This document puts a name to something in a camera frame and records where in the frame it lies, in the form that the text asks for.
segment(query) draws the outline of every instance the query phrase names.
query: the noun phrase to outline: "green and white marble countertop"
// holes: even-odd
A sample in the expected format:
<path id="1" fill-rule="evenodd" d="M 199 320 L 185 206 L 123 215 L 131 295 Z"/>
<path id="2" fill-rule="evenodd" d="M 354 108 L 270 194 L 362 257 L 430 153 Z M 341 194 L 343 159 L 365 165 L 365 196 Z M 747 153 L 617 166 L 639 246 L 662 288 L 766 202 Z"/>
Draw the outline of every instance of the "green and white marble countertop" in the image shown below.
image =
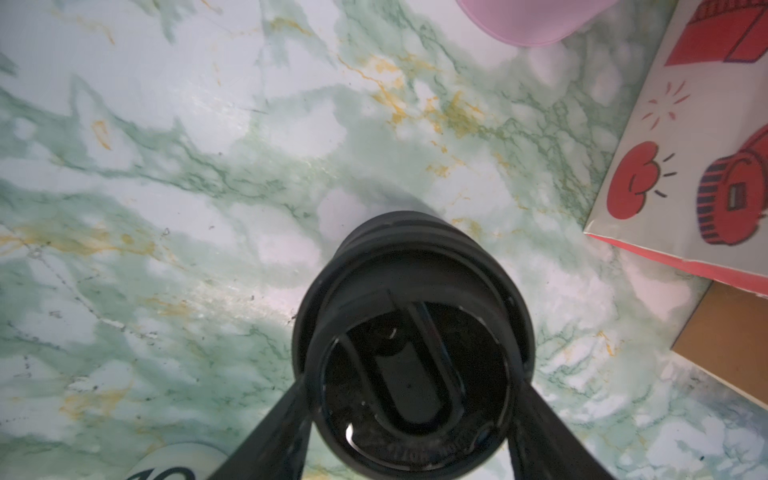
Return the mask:
<path id="1" fill-rule="evenodd" d="M 618 478 L 768 478 L 768 413 L 670 351 L 707 282 L 581 233 L 673 7 L 524 49 L 453 0 L 0 3 L 0 478 L 232 452 L 311 280 L 400 208 L 502 263 Z M 317 437 L 305 476 L 356 477 Z"/>

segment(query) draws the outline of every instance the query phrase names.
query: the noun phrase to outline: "brown cardboard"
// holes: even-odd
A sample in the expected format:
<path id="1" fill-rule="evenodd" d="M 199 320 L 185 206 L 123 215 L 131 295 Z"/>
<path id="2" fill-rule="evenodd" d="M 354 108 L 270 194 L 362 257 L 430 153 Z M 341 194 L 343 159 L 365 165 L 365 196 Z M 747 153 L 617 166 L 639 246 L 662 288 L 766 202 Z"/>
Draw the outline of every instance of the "brown cardboard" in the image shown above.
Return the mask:
<path id="1" fill-rule="evenodd" d="M 768 409 L 768 300 L 713 282 L 672 350 Z"/>

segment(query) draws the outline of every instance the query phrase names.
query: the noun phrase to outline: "pink bowl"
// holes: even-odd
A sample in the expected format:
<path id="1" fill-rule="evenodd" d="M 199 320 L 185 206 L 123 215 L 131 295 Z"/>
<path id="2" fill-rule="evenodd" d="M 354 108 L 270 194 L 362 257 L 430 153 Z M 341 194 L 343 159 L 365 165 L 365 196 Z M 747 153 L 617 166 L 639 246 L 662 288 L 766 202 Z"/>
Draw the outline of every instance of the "pink bowl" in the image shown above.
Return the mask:
<path id="1" fill-rule="evenodd" d="M 617 0 L 458 0 L 464 13 L 497 40 L 534 47 L 576 31 Z"/>

